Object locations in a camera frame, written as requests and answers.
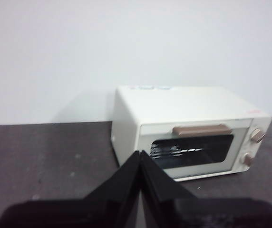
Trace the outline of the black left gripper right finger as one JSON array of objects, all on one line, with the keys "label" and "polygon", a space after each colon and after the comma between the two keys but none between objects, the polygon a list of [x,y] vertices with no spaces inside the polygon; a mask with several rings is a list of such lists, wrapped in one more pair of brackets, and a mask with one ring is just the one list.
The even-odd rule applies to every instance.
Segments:
[{"label": "black left gripper right finger", "polygon": [[272,228],[272,204],[251,198],[198,198],[140,152],[149,228]]}]

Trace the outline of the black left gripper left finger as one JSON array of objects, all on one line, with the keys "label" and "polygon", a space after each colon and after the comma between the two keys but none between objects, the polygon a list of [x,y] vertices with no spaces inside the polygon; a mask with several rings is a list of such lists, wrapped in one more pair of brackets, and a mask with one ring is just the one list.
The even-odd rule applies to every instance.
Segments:
[{"label": "black left gripper left finger", "polygon": [[81,199],[32,200],[8,207],[0,228],[124,228],[135,220],[140,152]]}]

